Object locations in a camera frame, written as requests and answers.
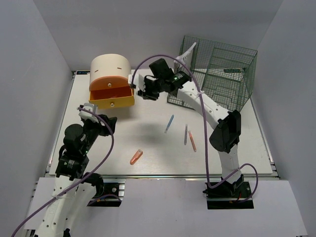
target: metal grid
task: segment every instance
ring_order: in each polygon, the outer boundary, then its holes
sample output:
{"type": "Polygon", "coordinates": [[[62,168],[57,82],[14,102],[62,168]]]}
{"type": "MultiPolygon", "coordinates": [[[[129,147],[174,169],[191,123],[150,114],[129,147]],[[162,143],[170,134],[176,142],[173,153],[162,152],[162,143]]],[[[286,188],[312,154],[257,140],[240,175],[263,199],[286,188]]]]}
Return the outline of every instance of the metal grid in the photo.
{"type": "MultiPolygon", "coordinates": [[[[200,88],[224,108],[241,111],[253,91],[257,51],[185,36],[180,55],[194,42],[197,44],[187,64],[200,88]]],[[[172,95],[167,102],[192,109],[172,95]]]]}

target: white panel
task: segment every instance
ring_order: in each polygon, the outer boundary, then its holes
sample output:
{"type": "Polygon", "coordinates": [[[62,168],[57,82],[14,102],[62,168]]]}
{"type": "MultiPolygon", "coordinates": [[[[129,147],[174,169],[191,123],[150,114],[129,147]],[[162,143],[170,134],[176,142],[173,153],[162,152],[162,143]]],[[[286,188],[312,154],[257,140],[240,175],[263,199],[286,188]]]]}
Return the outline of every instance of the white panel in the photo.
{"type": "Polygon", "coordinates": [[[45,173],[72,75],[32,0],[2,0],[0,31],[0,235],[7,237],[45,173]]]}
{"type": "MultiPolygon", "coordinates": [[[[48,200],[53,179],[39,181],[31,210],[48,200]]],[[[306,235],[287,181],[260,181],[254,209],[207,210],[203,181],[128,179],[120,207],[86,207],[76,237],[290,237],[306,235]]],[[[25,226],[37,228],[43,213],[25,226]]]]}
{"type": "Polygon", "coordinates": [[[277,170],[316,236],[316,1],[285,0],[258,49],[254,97],[277,170]]]}
{"type": "Polygon", "coordinates": [[[257,49],[282,0],[34,0],[72,70],[105,53],[136,67],[184,35],[257,49]]]}
{"type": "MultiPolygon", "coordinates": [[[[151,71],[142,69],[144,76],[151,71]]],[[[64,121],[59,134],[50,174],[54,174],[58,163],[58,152],[63,145],[64,131],[73,123],[80,123],[77,107],[88,101],[89,75],[77,75],[67,105],[64,121]]],[[[100,114],[117,116],[115,145],[108,160],[97,170],[106,175],[200,175],[205,174],[203,119],[197,112],[171,105],[166,102],[166,93],[161,93],[157,101],[143,100],[135,96],[135,105],[128,108],[100,110],[100,114]],[[173,122],[165,134],[171,115],[173,122]],[[193,151],[190,141],[184,146],[185,124],[189,125],[197,152],[193,151]],[[135,152],[141,149],[144,154],[130,165],[135,152]]],[[[271,174],[271,166],[259,126],[248,101],[241,111],[242,128],[238,157],[240,165],[253,164],[260,174],[271,174]]],[[[208,134],[213,129],[208,126],[208,134]]],[[[90,163],[87,171],[92,170],[103,159],[111,144],[111,137],[98,137],[88,153],[90,163]]],[[[221,174],[218,152],[209,144],[209,169],[211,174],[221,174]]],[[[254,171],[245,167],[245,174],[254,171]]]]}

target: wire dish rack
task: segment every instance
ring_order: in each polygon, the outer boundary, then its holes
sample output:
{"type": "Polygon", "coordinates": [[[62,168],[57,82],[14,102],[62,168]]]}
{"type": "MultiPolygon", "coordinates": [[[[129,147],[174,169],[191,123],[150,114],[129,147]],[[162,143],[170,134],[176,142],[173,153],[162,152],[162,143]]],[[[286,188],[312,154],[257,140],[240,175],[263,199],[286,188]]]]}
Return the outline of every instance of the wire dish rack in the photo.
{"type": "MultiPolygon", "coordinates": [[[[255,78],[257,51],[225,43],[184,36],[180,54],[196,42],[186,62],[202,91],[228,110],[241,111],[250,98],[255,78]]],[[[192,107],[169,94],[167,102],[192,107]]]]}

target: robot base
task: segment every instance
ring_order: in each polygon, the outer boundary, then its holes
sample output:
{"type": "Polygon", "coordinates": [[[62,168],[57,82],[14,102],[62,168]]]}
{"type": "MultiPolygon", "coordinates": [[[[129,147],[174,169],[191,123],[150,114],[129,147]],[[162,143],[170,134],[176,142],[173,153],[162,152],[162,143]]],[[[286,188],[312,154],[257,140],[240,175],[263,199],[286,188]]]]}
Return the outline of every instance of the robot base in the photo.
{"type": "Polygon", "coordinates": [[[224,184],[218,186],[215,189],[207,187],[203,191],[207,198],[207,209],[253,209],[253,201],[249,199],[245,202],[240,203],[238,200],[243,200],[250,196],[251,188],[249,182],[242,182],[235,192],[231,192],[224,184]]]}

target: wire basket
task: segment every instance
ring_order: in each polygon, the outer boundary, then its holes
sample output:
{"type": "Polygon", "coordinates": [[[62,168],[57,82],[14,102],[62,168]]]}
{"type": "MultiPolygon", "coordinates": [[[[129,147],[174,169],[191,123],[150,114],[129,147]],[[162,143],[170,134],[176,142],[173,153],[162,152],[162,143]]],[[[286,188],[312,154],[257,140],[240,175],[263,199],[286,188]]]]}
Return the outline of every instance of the wire basket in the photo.
{"type": "MultiPolygon", "coordinates": [[[[184,36],[179,55],[194,42],[197,44],[187,65],[201,90],[224,108],[241,111],[253,91],[257,51],[184,36]]],[[[192,109],[171,94],[167,102],[192,109]]]]}

